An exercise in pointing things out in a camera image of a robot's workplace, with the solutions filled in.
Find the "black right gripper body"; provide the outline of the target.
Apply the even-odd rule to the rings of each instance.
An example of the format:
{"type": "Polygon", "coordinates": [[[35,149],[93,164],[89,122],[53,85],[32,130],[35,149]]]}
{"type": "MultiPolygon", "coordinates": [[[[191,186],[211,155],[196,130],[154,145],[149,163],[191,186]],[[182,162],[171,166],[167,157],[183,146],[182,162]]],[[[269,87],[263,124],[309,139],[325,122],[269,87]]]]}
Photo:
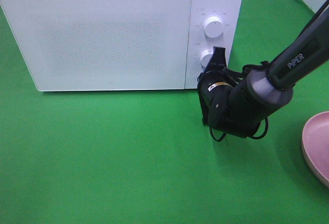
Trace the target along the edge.
{"type": "Polygon", "coordinates": [[[203,123],[212,129],[241,129],[240,122],[230,117],[228,97],[240,81],[241,74],[223,64],[208,65],[198,79],[198,96],[203,123]]]}

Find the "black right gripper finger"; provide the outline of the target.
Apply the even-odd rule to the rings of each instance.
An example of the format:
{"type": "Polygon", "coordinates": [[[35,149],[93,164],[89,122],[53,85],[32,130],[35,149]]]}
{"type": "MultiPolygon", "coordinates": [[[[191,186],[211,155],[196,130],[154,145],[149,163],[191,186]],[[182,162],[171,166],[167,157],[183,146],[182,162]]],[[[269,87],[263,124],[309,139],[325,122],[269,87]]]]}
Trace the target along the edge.
{"type": "Polygon", "coordinates": [[[214,46],[207,70],[223,70],[226,67],[226,48],[214,46]]]}

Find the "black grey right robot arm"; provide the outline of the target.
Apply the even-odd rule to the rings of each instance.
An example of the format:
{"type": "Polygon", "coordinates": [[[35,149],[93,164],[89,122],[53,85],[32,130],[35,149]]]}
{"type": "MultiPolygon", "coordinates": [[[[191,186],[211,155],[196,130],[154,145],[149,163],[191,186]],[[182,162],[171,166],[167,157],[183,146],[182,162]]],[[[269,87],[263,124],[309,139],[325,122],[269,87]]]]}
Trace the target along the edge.
{"type": "Polygon", "coordinates": [[[225,49],[214,47],[198,77],[202,122],[223,135],[257,139],[261,124],[288,104],[294,85],[328,60],[328,2],[305,25],[294,42],[271,62],[230,70],[225,49]]]}

